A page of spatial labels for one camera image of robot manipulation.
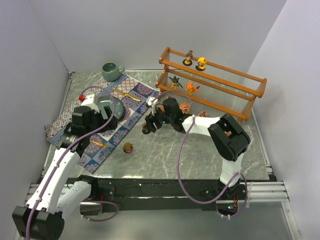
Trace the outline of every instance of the mug handle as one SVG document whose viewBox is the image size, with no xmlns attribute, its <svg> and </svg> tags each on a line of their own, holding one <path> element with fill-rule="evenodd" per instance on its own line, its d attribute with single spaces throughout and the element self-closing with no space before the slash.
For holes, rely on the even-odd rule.
<svg viewBox="0 0 320 240">
<path fill-rule="evenodd" d="M 124 66 L 118 66 L 118 70 L 122 74 L 125 71 L 125 67 Z"/>
</svg>

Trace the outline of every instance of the blue patterned mat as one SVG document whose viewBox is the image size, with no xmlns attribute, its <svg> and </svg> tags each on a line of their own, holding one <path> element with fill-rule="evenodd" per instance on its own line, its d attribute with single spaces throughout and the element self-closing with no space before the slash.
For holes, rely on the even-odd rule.
<svg viewBox="0 0 320 240">
<path fill-rule="evenodd" d="M 91 136 L 90 140 L 103 144 L 103 147 L 91 142 L 84 150 L 78 164 L 83 166 L 92 174 L 101 166 L 101 164 L 107 159 L 107 157 L 147 111 L 147 98 L 149 96 L 156 96 L 159 93 L 126 74 L 122 75 L 114 82 L 106 82 L 102 78 L 95 85 L 107 88 L 114 97 L 119 98 L 123 103 L 124 112 L 122 117 L 119 119 L 118 126 L 115 130 L 108 130 Z M 135 101 L 130 97 L 123 96 L 116 91 L 113 91 L 112 87 L 122 90 L 125 93 L 129 93 L 130 95 L 141 99 L 141 101 Z M 88 92 L 85 92 L 84 94 L 92 93 L 95 93 L 98 96 L 106 95 L 106 93 L 101 92 L 99 88 L 89 89 Z M 59 137 L 63 134 L 65 126 L 71 120 L 74 108 L 78 107 L 80 104 L 81 102 L 79 100 L 75 101 L 74 104 L 64 111 L 53 124 L 46 126 L 45 133 L 47 140 L 52 144 L 57 144 Z"/>
</svg>

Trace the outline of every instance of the orange figurine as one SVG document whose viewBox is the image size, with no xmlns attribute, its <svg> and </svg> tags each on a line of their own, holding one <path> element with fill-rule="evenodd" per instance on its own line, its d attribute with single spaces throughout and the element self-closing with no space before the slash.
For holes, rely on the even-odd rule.
<svg viewBox="0 0 320 240">
<path fill-rule="evenodd" d="M 199 89 L 200 86 L 197 86 L 196 88 L 194 87 L 194 84 L 191 82 L 188 82 L 186 87 L 185 87 L 185 90 L 190 94 L 192 95 L 195 91 L 199 92 Z"/>
</svg>

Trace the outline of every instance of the marble surface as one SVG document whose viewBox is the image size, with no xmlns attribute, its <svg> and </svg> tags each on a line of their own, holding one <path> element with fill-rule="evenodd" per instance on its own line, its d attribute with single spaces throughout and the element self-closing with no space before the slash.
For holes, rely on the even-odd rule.
<svg viewBox="0 0 320 240">
<path fill-rule="evenodd" d="M 153 88 L 161 75 L 161 71 L 129 71 L 125 73 Z M 82 89 L 94 84 L 101 77 L 100 72 L 76 72 L 72 76 L 64 108 L 71 105 Z M 167 96 L 175 97 L 178 103 L 185 102 L 184 97 L 174 93 L 168 93 Z M 201 103 L 194 104 L 196 107 L 191 106 L 191 114 L 197 114 L 202 110 L 207 111 L 209 117 L 219 117 L 224 114 Z M 132 128 L 94 174 L 89 173 L 80 165 L 76 165 L 69 177 L 92 175 L 98 178 L 177 178 L 177 155 L 184 134 L 174 131 L 170 125 L 163 125 L 156 133 L 144 135 L 142 134 L 143 122 L 144 117 Z M 247 122 L 243 122 L 242 127 L 250 136 L 251 143 L 243 157 L 241 171 L 249 180 L 268 180 L 266 162 L 254 118 L 251 116 Z M 132 153 L 123 152 L 122 146 L 126 142 L 133 144 Z M 45 171 L 53 159 L 54 151 L 55 147 L 51 150 Z M 181 177 L 185 179 L 218 179 L 222 171 L 222 157 L 208 136 L 189 134 L 182 149 L 180 162 Z"/>
</svg>

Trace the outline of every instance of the figurine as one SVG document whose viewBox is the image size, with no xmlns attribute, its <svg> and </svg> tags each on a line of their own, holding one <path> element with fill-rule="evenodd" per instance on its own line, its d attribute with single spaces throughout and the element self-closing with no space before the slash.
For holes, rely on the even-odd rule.
<svg viewBox="0 0 320 240">
<path fill-rule="evenodd" d="M 201 111 L 199 114 L 198 114 L 198 117 L 205 117 L 207 118 L 208 117 L 208 113 L 206 111 Z"/>
<path fill-rule="evenodd" d="M 132 144 L 130 142 L 126 142 L 124 145 L 123 145 L 123 151 L 126 153 L 126 154 L 129 154 L 131 153 L 133 150 L 133 147 L 132 147 Z"/>
<path fill-rule="evenodd" d="M 195 69 L 198 71 L 204 71 L 206 69 L 207 60 L 204 57 L 198 59 L 198 63 L 195 66 Z"/>
<path fill-rule="evenodd" d="M 181 103 L 180 104 L 180 109 L 183 112 L 183 114 L 187 114 L 190 111 L 190 104 L 187 102 Z"/>
<path fill-rule="evenodd" d="M 173 78 L 172 77 L 169 77 L 170 80 L 171 80 L 171 87 L 173 87 L 174 89 L 177 89 L 177 87 L 182 87 L 181 83 L 179 82 L 179 78 L 177 78 L 176 76 L 174 76 Z"/>
<path fill-rule="evenodd" d="M 149 129 L 146 129 L 146 125 L 147 123 L 145 122 L 144 124 L 142 124 L 142 133 L 143 134 L 149 134 L 151 131 Z"/>
<path fill-rule="evenodd" d="M 185 55 L 185 60 L 182 61 L 183 65 L 185 66 L 191 66 L 192 65 L 192 61 L 191 59 L 194 56 L 192 55 L 192 50 L 189 50 L 189 52 Z"/>
<path fill-rule="evenodd" d="M 191 82 L 188 82 L 186 87 L 185 87 L 185 90 L 190 94 L 192 95 L 194 93 L 194 91 L 199 91 L 198 89 L 200 88 L 200 86 L 197 86 L 196 88 L 194 87 L 194 84 Z"/>
</svg>

